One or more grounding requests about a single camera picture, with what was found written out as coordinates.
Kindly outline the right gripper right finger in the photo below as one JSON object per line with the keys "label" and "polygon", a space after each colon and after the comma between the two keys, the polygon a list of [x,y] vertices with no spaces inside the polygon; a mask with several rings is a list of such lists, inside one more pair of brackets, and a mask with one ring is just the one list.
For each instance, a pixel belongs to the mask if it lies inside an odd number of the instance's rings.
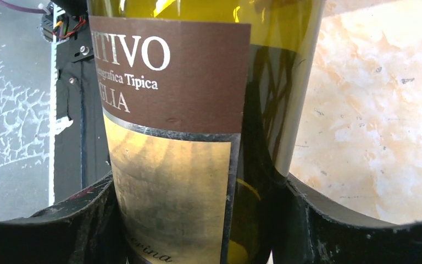
{"label": "right gripper right finger", "polygon": [[422,263],[422,221],[396,225],[334,202],[292,175],[275,223],[275,263]]}

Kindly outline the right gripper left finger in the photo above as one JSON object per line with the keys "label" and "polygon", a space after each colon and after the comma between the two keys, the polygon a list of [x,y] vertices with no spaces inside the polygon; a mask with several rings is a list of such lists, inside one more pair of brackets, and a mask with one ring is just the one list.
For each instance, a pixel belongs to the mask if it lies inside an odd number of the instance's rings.
{"label": "right gripper left finger", "polygon": [[0,263],[127,263],[129,256],[111,172],[30,217],[0,222]]}

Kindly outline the green wine bottle silver neck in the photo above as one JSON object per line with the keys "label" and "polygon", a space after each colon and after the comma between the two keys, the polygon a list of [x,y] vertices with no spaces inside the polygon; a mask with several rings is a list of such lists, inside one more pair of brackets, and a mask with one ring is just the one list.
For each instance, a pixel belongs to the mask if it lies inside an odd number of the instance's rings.
{"label": "green wine bottle silver neck", "polygon": [[266,263],[324,1],[89,1],[130,263]]}

